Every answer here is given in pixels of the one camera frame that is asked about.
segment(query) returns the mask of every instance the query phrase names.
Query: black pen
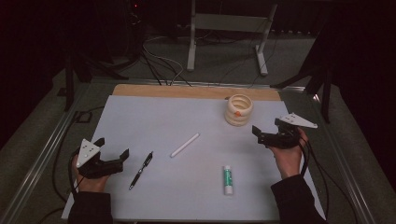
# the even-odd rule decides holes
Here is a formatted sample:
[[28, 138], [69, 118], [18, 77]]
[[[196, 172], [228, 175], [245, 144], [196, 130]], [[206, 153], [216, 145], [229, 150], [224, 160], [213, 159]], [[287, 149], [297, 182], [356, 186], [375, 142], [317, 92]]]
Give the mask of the black pen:
[[139, 179], [140, 175], [143, 173], [143, 169], [149, 165], [149, 162], [152, 159], [152, 152], [148, 154], [148, 157], [146, 158], [145, 162], [143, 162], [142, 168], [137, 172], [137, 175], [134, 177], [134, 180], [132, 181], [131, 185], [129, 186], [129, 189], [132, 189], [134, 185], [136, 184], [137, 180]]

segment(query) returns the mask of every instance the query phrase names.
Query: black cable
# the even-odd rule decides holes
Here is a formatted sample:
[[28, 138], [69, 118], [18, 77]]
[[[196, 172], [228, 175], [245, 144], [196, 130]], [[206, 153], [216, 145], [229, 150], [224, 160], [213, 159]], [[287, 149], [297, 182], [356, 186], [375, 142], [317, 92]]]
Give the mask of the black cable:
[[85, 111], [85, 112], [81, 113], [80, 115], [78, 115], [77, 117], [75, 117], [74, 119], [72, 119], [72, 121], [71, 121], [70, 124], [67, 126], [67, 128], [66, 128], [66, 130], [65, 130], [65, 132], [64, 132], [64, 136], [63, 136], [62, 139], [61, 139], [60, 145], [59, 145], [58, 150], [57, 150], [56, 155], [55, 155], [55, 159], [54, 159], [53, 164], [52, 164], [52, 187], [53, 187], [53, 189], [55, 190], [55, 193], [59, 196], [59, 198], [60, 198], [62, 201], [64, 201], [65, 203], [67, 202], [66, 198], [62, 195], [62, 193], [61, 193], [61, 192], [58, 190], [58, 188], [56, 187], [56, 175], [55, 175], [56, 165], [57, 165], [57, 163], [58, 163], [59, 156], [60, 156], [60, 154], [61, 154], [61, 149], [62, 149], [62, 147], [63, 147], [63, 145], [64, 145], [64, 139], [65, 139], [65, 137], [67, 136], [67, 133], [69, 132], [71, 126], [72, 126], [78, 119], [80, 119], [83, 115], [86, 115], [86, 114], [88, 114], [88, 113], [91, 113], [91, 112], [94, 111], [94, 110], [103, 109], [103, 108], [105, 108], [105, 107], [104, 107], [104, 106], [98, 106], [98, 107], [96, 107], [96, 108], [93, 108], [93, 109], [90, 109], [90, 110], [88, 110], [88, 111]]
[[247, 48], [247, 57], [245, 58], [245, 60], [244, 60], [242, 63], [240, 63], [240, 64], [238, 64], [237, 66], [235, 66], [234, 68], [232, 68], [231, 70], [229, 70], [226, 74], [224, 74], [224, 75], [221, 77], [218, 86], [220, 86], [222, 80], [223, 80], [225, 77], [227, 77], [233, 70], [235, 70], [236, 68], [238, 68], [238, 67], [242, 66], [243, 64], [245, 64], [246, 60], [250, 57], [250, 48], [251, 48], [251, 43], [253, 42], [253, 39], [254, 39], [254, 35], [260, 30], [260, 27], [262, 27], [264, 24], [265, 24], [265, 21], [262, 22], [262, 23], [259, 25], [259, 27], [257, 27], [256, 31], [254, 31], [254, 32], [251, 34], [250, 42], [249, 42], [248, 48]]
[[146, 55], [144, 55], [144, 54], [142, 54], [142, 56], [143, 56], [143, 58], [146, 60], [147, 65], [148, 65], [148, 68], [149, 68], [149, 70], [151, 71], [151, 74], [155, 77], [155, 79], [157, 79], [158, 84], [160, 84], [160, 86], [161, 86], [162, 83], [161, 83], [160, 79], [157, 77], [157, 75], [154, 73], [154, 71], [152, 70], [151, 64], [149, 63], [148, 58], [147, 58]]
[[[214, 36], [217, 38], [217, 41], [208, 40], [207, 38], [208, 38], [210, 35], [214, 35]], [[238, 41], [241, 41], [241, 40], [246, 39], [246, 36], [247, 36], [247, 34], [244, 34], [243, 37], [241, 37], [241, 38], [236, 38], [236, 39], [235, 39], [235, 38], [230, 38], [230, 37], [221, 35], [219, 32], [214, 31], [214, 32], [212, 32], [212, 33], [209, 33], [209, 35], [205, 35], [204, 37], [197, 38], [197, 40], [202, 40], [203, 42], [205, 42], [205, 44], [198, 44], [198, 43], [197, 43], [197, 46], [233, 44], [233, 43], [235, 43], [235, 42], [238, 42]], [[225, 42], [224, 42], [224, 41], [221, 41], [221, 37], [224, 37], [224, 38], [227, 38], [227, 39], [231, 39], [232, 41], [225, 41]]]
[[70, 191], [73, 194], [73, 198], [76, 198], [77, 196], [77, 191], [76, 188], [74, 188], [74, 179], [73, 179], [73, 158], [78, 155], [78, 152], [79, 152], [79, 148], [71, 154], [69, 158], [69, 163], [67, 163]]
[[233, 41], [233, 43], [236, 42], [236, 41], [245, 40], [245, 39], [247, 39], [250, 36], [249, 32], [239, 32], [239, 33], [243, 34], [242, 37], [232, 38], [232, 37], [228, 37], [227, 35], [224, 35], [224, 32], [215, 32], [216, 35], [222, 36], [222, 37], [224, 37], [226, 39], [231, 39]]
[[[260, 67], [260, 71], [262, 70], [262, 68], [263, 68], [265, 65], [267, 65], [267, 63], [270, 61], [270, 59], [274, 56], [277, 40], [278, 40], [278, 38], [276, 38], [276, 40], [275, 40], [275, 44], [274, 44], [274, 46], [273, 46], [273, 50], [272, 50], [271, 55], [268, 57], [267, 60], [265, 60], [265, 64], [263, 64], [262, 67]], [[258, 75], [254, 78], [253, 82], [252, 82], [251, 85], [248, 87], [248, 89], [250, 89], [251, 87], [254, 86], [254, 83], [256, 82], [257, 78], [259, 78], [260, 75], [261, 75], [261, 74], [258, 74]]]
[[83, 176], [77, 183], [77, 185], [75, 186], [75, 189], [78, 188], [79, 184], [81, 184], [81, 182], [84, 180], [85, 176]]
[[304, 157], [303, 168], [301, 169], [301, 175], [304, 176], [306, 168], [308, 168], [309, 157], [307, 157], [303, 145], [301, 145], [300, 143], [298, 143], [298, 145], [300, 147], [300, 150], [303, 152], [303, 157]]
[[318, 170], [319, 170], [319, 173], [320, 173], [320, 176], [321, 176], [321, 178], [322, 178], [322, 180], [323, 180], [324, 188], [325, 188], [325, 190], [326, 190], [326, 210], [325, 210], [325, 217], [326, 217], [326, 219], [327, 219], [327, 217], [329, 216], [329, 207], [330, 207], [329, 187], [328, 187], [328, 185], [327, 185], [326, 178], [324, 177], [324, 175], [323, 175], [323, 173], [322, 173], [322, 170], [319, 168], [319, 165], [318, 165], [319, 162], [318, 162], [318, 160], [317, 160], [317, 158], [316, 158], [316, 156], [315, 156], [315, 154], [314, 154], [314, 151], [312, 150], [312, 147], [311, 147], [311, 145], [310, 145], [310, 142], [309, 142], [309, 141], [305, 141], [304, 139], [303, 139], [303, 141], [305, 142], [305, 145], [308, 147], [308, 153], [310, 153], [310, 154], [312, 155], [312, 158], [314, 158], [315, 164], [317, 165]]
[[[144, 57], [146, 57], [146, 60], [147, 60], [147, 61], [155, 62], [155, 63], [157, 63], [157, 64], [159, 64], [159, 65], [161, 65], [161, 66], [163, 66], [163, 67], [165, 67], [165, 68], [167, 68], [167, 69], [170, 69], [171, 71], [174, 72], [174, 74], [175, 74], [175, 75], [174, 75], [174, 78], [172, 79], [172, 81], [171, 81], [171, 83], [169, 84], [169, 86], [172, 86], [172, 84], [175, 82], [176, 78], [178, 78], [178, 77], [180, 77], [181, 79], [183, 79], [183, 81], [186, 82], [186, 84], [188, 84], [189, 86], [191, 86], [191, 84], [180, 74], [180, 72], [178, 73], [178, 72], [176, 71], [176, 69], [175, 69], [169, 62], [167, 62], [165, 59], [163, 59], [163, 58], [160, 57], [160, 56], [157, 56], [157, 55], [153, 54], [152, 52], [148, 51], [147, 49], [145, 49], [145, 52], [148, 53], [148, 55], [153, 56], [154, 58], [157, 58], [157, 59], [161, 60], [162, 62], [166, 63], [166, 65], [168, 65], [169, 67], [167, 67], [167, 66], [164, 65], [164, 64], [157, 63], [157, 62], [151, 60], [150, 58], [148, 58], [146, 55], [144, 55]], [[160, 76], [160, 77], [162, 77], [163, 80], [165, 81], [166, 85], [168, 85], [168, 83], [167, 83], [167, 81], [166, 81], [166, 77], [164, 77], [164, 76], [162, 76], [161, 74], [159, 74], [158, 71], [157, 71], [157, 69], [156, 69], [153, 65], [149, 64], [149, 62], [148, 62], [148, 66], [152, 66], [152, 68], [156, 71], [157, 75]]]
[[60, 208], [57, 208], [57, 209], [54, 209], [54, 210], [52, 210], [52, 211], [50, 211], [48, 214], [46, 214], [45, 216], [43, 216], [38, 222], [37, 222], [37, 224], [41, 224], [41, 223], [43, 223], [49, 216], [51, 216], [52, 214], [55, 214], [55, 213], [57, 213], [57, 212], [59, 212], [59, 211], [63, 211], [64, 210], [64, 207], [60, 207]]
[[336, 181], [330, 176], [330, 174], [329, 174], [329, 173], [323, 168], [323, 166], [318, 162], [318, 160], [317, 160], [317, 158], [316, 158], [316, 155], [315, 155], [315, 153], [314, 153], [314, 150], [313, 150], [313, 148], [312, 148], [312, 146], [311, 146], [311, 143], [308, 141], [307, 144], [308, 144], [308, 149], [309, 149], [309, 151], [310, 151], [312, 157], [314, 158], [314, 161], [315, 161], [315, 163], [316, 163], [316, 165], [317, 165], [319, 171], [322, 170], [323, 173], [324, 173], [327, 177], [330, 178], [330, 180], [334, 183], [334, 185], [340, 190], [340, 192], [341, 192], [341, 193], [343, 194], [343, 196], [346, 198], [346, 201], [348, 202], [350, 208], [352, 209], [353, 216], [354, 216], [354, 218], [355, 218], [355, 223], [358, 224], [358, 223], [359, 223], [359, 222], [358, 222], [358, 217], [357, 217], [357, 215], [356, 215], [356, 211], [355, 211], [355, 209], [354, 209], [354, 207], [353, 207], [352, 202], [348, 199], [347, 195], [344, 193], [344, 191], [341, 189], [341, 187], [336, 183]]

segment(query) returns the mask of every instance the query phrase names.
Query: black sleeve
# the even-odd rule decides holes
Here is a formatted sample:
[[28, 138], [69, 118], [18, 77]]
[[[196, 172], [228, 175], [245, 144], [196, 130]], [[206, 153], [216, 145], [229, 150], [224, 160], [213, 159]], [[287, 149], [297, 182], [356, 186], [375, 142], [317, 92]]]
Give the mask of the black sleeve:
[[68, 223], [112, 224], [110, 194], [79, 192], [70, 209]]
[[327, 223], [318, 213], [311, 189], [301, 175], [283, 179], [271, 189], [276, 198], [281, 224]]

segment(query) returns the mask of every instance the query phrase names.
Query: hand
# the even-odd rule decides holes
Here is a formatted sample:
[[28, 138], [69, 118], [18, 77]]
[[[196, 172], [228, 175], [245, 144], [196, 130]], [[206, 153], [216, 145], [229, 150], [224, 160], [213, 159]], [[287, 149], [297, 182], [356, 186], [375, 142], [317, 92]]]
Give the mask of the hand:
[[105, 190], [106, 182], [110, 175], [102, 176], [97, 179], [84, 178], [79, 174], [77, 169], [77, 158], [78, 155], [73, 158], [73, 169], [77, 176], [78, 191], [88, 191], [88, 192], [103, 192]]
[[[298, 128], [301, 137], [300, 144], [304, 147], [305, 142], [308, 142], [308, 137], [305, 132]], [[282, 179], [291, 177], [293, 175], [298, 175], [300, 173], [300, 162], [303, 152], [300, 146], [296, 146], [288, 149], [280, 149], [277, 147], [268, 147], [274, 153], [276, 159], [277, 169], [280, 172]]]

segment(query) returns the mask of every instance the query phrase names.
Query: chalk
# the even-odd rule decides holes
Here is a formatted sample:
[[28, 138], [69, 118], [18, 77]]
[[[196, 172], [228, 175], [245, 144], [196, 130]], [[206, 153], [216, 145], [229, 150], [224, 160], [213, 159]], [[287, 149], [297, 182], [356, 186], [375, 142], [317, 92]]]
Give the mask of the chalk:
[[181, 147], [179, 147], [178, 149], [176, 149], [176, 151], [174, 151], [171, 154], [171, 158], [174, 158], [181, 150], [183, 150], [186, 146], [188, 146], [192, 141], [194, 141], [195, 139], [197, 139], [199, 137], [199, 134], [196, 133], [192, 138], [190, 138], [189, 141], [187, 141], [185, 144], [183, 144]]

